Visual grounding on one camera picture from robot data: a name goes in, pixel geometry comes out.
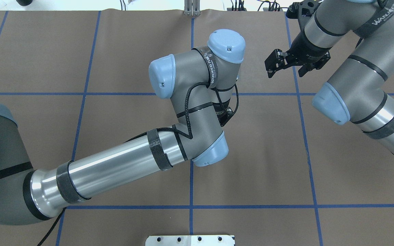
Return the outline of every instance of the white metal plate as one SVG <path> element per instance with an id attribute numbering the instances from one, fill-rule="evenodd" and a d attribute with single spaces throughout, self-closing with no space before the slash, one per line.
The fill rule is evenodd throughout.
<path id="1" fill-rule="evenodd" d="M 234 235 L 149 236 L 145 246 L 235 246 Z"/>

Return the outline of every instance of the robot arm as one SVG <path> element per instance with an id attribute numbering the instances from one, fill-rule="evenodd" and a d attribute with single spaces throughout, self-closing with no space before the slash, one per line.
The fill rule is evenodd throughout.
<path id="1" fill-rule="evenodd" d="M 381 90 L 394 73 L 394 0 L 325 0 L 283 54 L 285 61 L 314 67 L 350 30 L 363 41 L 316 94 L 313 106 L 339 125 L 353 122 L 394 154 L 394 99 Z M 265 63 L 269 77 L 287 67 L 274 53 Z"/>
<path id="2" fill-rule="evenodd" d="M 0 224 L 48 220 L 64 207 L 188 159 L 197 166 L 223 159 L 228 147 L 211 89 L 234 86 L 244 49 L 242 36 L 222 29 L 211 34 L 208 47 L 153 61 L 152 86 L 171 99 L 179 122 L 51 171 L 33 170 L 16 122 L 0 104 Z"/>

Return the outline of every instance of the velcro strap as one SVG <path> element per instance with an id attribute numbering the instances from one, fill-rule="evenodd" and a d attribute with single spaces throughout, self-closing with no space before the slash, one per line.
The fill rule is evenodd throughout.
<path id="1" fill-rule="evenodd" d="M 380 129 L 371 132 L 363 132 L 367 136 L 375 140 L 386 138 L 394 133 L 394 117 L 391 119 L 391 121 L 382 126 Z"/>
<path id="2" fill-rule="evenodd" d="M 155 158 L 156 164 L 162 171 L 172 168 L 169 162 L 167 154 L 164 153 L 162 148 L 161 140 L 159 138 L 159 133 L 157 129 L 152 129 L 147 131 L 148 145 L 152 151 L 153 157 Z"/>
<path id="3" fill-rule="evenodd" d="M 217 66 L 217 61 L 215 60 L 215 55 L 212 53 L 211 49 L 207 46 L 196 47 L 193 50 L 197 50 L 201 56 L 203 56 L 204 61 L 206 62 L 206 66 L 208 66 L 209 72 L 209 80 L 208 82 L 212 85 L 217 83 L 219 79 L 219 69 Z"/>
<path id="4" fill-rule="evenodd" d="M 62 198 L 69 204 L 76 204 L 91 198 L 84 198 L 77 192 L 77 190 L 75 190 L 68 171 L 68 167 L 71 162 L 72 161 L 61 164 L 57 168 L 56 182 Z"/>
<path id="5" fill-rule="evenodd" d="M 394 0 L 388 0 L 386 6 L 375 13 L 366 23 L 354 31 L 360 38 L 365 39 L 376 31 L 382 24 L 394 15 Z"/>

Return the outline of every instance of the black band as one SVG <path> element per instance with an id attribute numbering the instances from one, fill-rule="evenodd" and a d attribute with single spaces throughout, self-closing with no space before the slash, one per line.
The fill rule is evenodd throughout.
<path id="1" fill-rule="evenodd" d="M 381 128 L 375 131 L 371 131 L 371 132 L 363 131 L 363 132 L 370 138 L 376 140 L 388 137 L 394 133 L 394 117 L 387 124 L 385 124 L 384 126 L 382 126 Z"/>
<path id="2" fill-rule="evenodd" d="M 207 108 L 207 107 L 210 107 L 210 106 L 212 106 L 212 102 L 211 101 L 207 102 L 205 104 L 199 105 L 197 107 L 193 107 L 192 109 L 188 109 L 188 113 L 193 113 L 195 111 L 198 111 L 200 109 L 204 109 L 204 108 Z M 183 117 L 185 115 L 186 115 L 185 112 L 180 112 L 180 113 L 176 114 L 176 117 L 180 118 L 180 117 Z"/>
<path id="3" fill-rule="evenodd" d="M 203 57 L 203 60 L 206 62 L 206 66 L 208 67 L 209 80 L 208 82 L 211 84 L 216 83 L 219 79 L 219 68 L 217 66 L 217 61 L 214 58 L 214 53 L 212 53 L 211 49 L 207 46 L 204 47 L 196 47 L 193 50 L 197 50 L 200 55 Z"/>
<path id="4" fill-rule="evenodd" d="M 232 88 L 234 88 L 234 87 L 235 87 L 235 84 L 234 84 L 231 88 L 227 88 L 227 89 L 217 89 L 216 87 L 214 87 L 214 88 L 211 88 L 211 90 L 213 90 L 213 91 L 219 91 L 219 92 L 228 92 L 228 91 L 232 90 Z"/>
<path id="5" fill-rule="evenodd" d="M 316 21 L 317 27 L 319 27 L 319 29 L 322 30 L 322 32 L 324 32 L 324 33 L 326 33 L 326 34 L 328 34 L 328 35 L 330 35 L 330 36 L 341 37 L 341 36 L 344 36 L 344 35 L 345 35 L 345 33 L 343 33 L 343 34 L 337 34 L 337 33 L 333 33 L 333 32 L 330 32 L 330 31 L 326 30 L 326 29 L 319 23 L 319 20 L 317 20 L 317 12 L 314 14 L 314 20 Z"/>
<path id="6" fill-rule="evenodd" d="M 380 105 L 377 107 L 377 109 L 375 109 L 375 111 L 373 113 L 369 114 L 368 117 L 366 117 L 366 118 L 364 118 L 362 120 L 355 121 L 355 122 L 352 122 L 352 123 L 354 123 L 354 124 L 361 124 L 361 123 L 364 123 L 364 122 L 370 120 L 375 115 L 377 115 L 377 113 L 384 107 L 384 105 L 386 104 L 386 101 L 387 101 L 387 93 L 384 92 L 383 101 L 380 103 Z"/>
<path id="7" fill-rule="evenodd" d="M 74 184 L 71 181 L 69 176 L 69 164 L 72 161 L 69 161 L 65 164 L 60 165 L 56 171 L 56 182 L 57 188 L 62 196 L 62 198 L 69 204 L 76 204 L 83 202 L 85 200 L 89 200 L 91 198 L 84 198 L 81 196 L 74 187 Z"/>
<path id="8" fill-rule="evenodd" d="M 148 145 L 152 151 L 153 157 L 155 158 L 156 164 L 160 170 L 165 171 L 172 168 L 169 162 L 167 154 L 164 153 L 162 148 L 161 140 L 159 138 L 159 133 L 157 129 L 152 129 L 147 131 Z"/>
<path id="9" fill-rule="evenodd" d="M 177 141 L 177 144 L 179 145 L 179 149 L 180 149 L 180 152 L 182 153 L 183 160 L 187 161 L 188 157 L 186 156 L 186 152 L 185 152 L 185 149 L 183 148 L 182 140 L 180 140 L 179 134 L 177 132 L 174 132 L 174 136 L 175 136 L 175 140 Z"/>
<path id="10" fill-rule="evenodd" d="M 30 213 L 40 219 L 40 220 L 49 220 L 51 219 L 48 216 L 43 215 L 39 209 L 37 209 L 36 204 L 33 201 L 33 198 L 31 197 L 31 190 L 30 190 L 30 180 L 31 176 L 33 176 L 34 171 L 31 171 L 25 176 L 24 183 L 22 184 L 22 193 L 24 195 L 24 201 L 25 205 L 27 206 L 28 210 L 30 210 Z"/>
<path id="11" fill-rule="evenodd" d="M 357 28 L 354 33 L 365 39 L 376 31 L 382 24 L 394 15 L 394 0 L 388 0 L 386 6 L 375 13 L 366 23 Z"/>
<path id="12" fill-rule="evenodd" d="M 355 55 L 350 55 L 348 57 L 348 59 L 356 60 L 356 61 L 368 66 L 370 69 L 372 69 L 373 71 L 378 73 L 384 79 L 384 81 L 386 81 L 388 79 L 388 76 L 384 71 L 382 71 L 377 65 L 369 62 L 368 60 L 366 60 L 362 57 L 359 57 L 359 56 L 355 56 Z"/>
<path id="13" fill-rule="evenodd" d="M 19 165 L 11 166 L 9 168 L 5 168 L 0 170 L 0 179 L 6 178 L 13 174 L 17 174 L 23 171 L 27 171 L 29 169 L 33 169 L 31 162 L 25 162 Z"/>

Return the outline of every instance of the metal bracket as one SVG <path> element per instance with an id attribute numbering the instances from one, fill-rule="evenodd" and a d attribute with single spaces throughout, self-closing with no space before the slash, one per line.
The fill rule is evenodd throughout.
<path id="1" fill-rule="evenodd" d="M 145 246 L 235 246 L 234 235 L 149 236 Z"/>
<path id="2" fill-rule="evenodd" d="M 184 14 L 186 16 L 200 16 L 200 0 L 185 0 Z"/>

